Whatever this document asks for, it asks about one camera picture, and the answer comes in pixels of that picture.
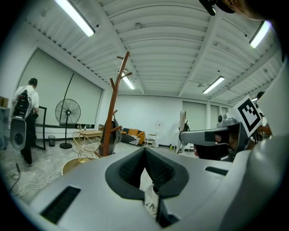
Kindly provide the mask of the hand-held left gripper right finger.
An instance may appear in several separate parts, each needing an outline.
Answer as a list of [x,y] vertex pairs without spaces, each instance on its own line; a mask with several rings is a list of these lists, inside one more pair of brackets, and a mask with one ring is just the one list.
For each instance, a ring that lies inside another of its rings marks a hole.
[[158,215],[147,231],[220,231],[230,199],[219,189],[230,162],[204,160],[145,149],[146,171],[159,190]]

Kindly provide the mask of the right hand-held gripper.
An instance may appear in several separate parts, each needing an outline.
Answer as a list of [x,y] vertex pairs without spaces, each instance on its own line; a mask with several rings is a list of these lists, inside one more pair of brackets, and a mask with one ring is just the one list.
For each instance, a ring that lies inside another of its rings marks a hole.
[[215,128],[183,131],[179,139],[194,144],[195,155],[200,159],[232,162],[237,153],[252,147],[251,137],[261,122],[255,103],[245,97],[229,112],[218,116]]

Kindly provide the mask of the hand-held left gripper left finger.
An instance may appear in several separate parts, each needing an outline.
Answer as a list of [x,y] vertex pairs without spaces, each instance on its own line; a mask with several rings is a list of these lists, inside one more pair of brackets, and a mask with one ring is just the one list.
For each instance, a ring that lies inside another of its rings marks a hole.
[[93,159],[54,180],[31,202],[33,223],[42,231],[143,231],[143,151]]

